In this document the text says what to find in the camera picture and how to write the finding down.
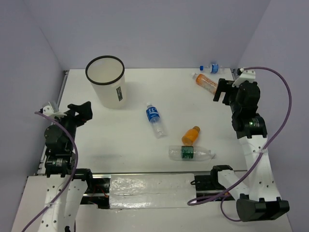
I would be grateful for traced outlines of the blue label water bottle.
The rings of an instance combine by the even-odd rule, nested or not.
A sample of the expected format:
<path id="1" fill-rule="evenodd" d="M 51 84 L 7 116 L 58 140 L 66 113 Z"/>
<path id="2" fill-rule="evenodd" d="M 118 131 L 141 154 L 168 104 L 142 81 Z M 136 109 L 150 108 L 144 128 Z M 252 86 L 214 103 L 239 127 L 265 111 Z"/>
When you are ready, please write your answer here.
<path id="1" fill-rule="evenodd" d="M 156 138 L 165 137 L 167 134 L 159 111 L 150 102 L 146 104 L 146 115 Z"/>

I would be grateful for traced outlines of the green label clear bottle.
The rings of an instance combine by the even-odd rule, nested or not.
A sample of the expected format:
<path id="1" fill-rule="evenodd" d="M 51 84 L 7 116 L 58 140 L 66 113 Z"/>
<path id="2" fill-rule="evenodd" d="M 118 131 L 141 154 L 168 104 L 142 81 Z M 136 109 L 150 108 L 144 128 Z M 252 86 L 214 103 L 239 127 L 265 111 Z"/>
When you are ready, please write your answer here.
<path id="1" fill-rule="evenodd" d="M 173 161 L 206 161 L 214 158 L 216 153 L 200 146 L 172 145 L 169 158 Z"/>

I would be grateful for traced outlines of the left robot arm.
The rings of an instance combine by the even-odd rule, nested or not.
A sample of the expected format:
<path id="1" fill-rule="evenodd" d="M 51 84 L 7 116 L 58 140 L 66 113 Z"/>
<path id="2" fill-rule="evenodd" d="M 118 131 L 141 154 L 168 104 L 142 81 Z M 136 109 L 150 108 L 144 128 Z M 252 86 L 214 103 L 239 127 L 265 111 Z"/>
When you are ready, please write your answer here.
<path id="1" fill-rule="evenodd" d="M 49 102 L 37 114 L 52 122 L 44 132 L 47 188 L 38 230 L 73 232 L 76 230 L 75 219 L 83 195 L 95 186 L 91 170 L 77 168 L 78 151 L 75 144 L 77 128 L 92 119 L 91 102 L 69 104 L 65 112 Z"/>

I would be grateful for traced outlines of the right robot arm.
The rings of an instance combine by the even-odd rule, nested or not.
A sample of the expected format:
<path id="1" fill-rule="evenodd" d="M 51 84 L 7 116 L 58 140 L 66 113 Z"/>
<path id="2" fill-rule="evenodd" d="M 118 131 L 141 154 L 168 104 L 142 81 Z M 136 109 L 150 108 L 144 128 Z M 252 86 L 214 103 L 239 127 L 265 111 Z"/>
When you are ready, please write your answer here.
<path id="1" fill-rule="evenodd" d="M 244 81 L 236 86 L 233 81 L 219 79 L 214 101 L 224 93 L 223 104 L 230 106 L 232 126 L 243 149 L 249 174 L 238 178 L 229 166 L 212 169 L 210 184 L 215 189 L 225 187 L 236 200 L 237 214 L 242 222 L 276 220 L 290 210 L 276 187 L 268 151 L 267 129 L 264 119 L 257 113 L 260 89 L 256 82 Z"/>

